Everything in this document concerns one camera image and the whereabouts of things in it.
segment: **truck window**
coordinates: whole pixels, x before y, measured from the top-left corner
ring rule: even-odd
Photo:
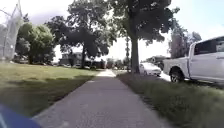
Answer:
[[[209,54],[216,52],[215,40],[210,40],[196,44],[194,55]]]
[[[224,52],[224,38],[219,38],[216,40],[216,51]]]

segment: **blue object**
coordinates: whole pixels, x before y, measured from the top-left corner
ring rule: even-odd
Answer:
[[[0,105],[0,128],[41,128],[33,120]]]

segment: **house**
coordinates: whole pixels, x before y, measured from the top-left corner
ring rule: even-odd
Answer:
[[[73,53],[72,56],[69,53],[62,54],[62,58],[59,59],[59,65],[70,65],[69,58],[72,58],[74,61],[74,65],[81,65],[82,62],[82,53],[76,52]]]

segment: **white car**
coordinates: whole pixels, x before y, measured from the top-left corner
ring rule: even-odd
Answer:
[[[161,69],[152,63],[140,63],[139,71],[145,75],[160,76],[161,74]]]

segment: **truck door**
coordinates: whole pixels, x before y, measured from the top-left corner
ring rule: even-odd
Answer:
[[[198,80],[214,81],[216,69],[216,43],[214,40],[198,43],[194,53],[189,59],[189,72],[191,78]]]
[[[215,42],[215,64],[212,65],[212,68],[216,71],[214,77],[217,82],[224,82],[224,37],[216,39]]]

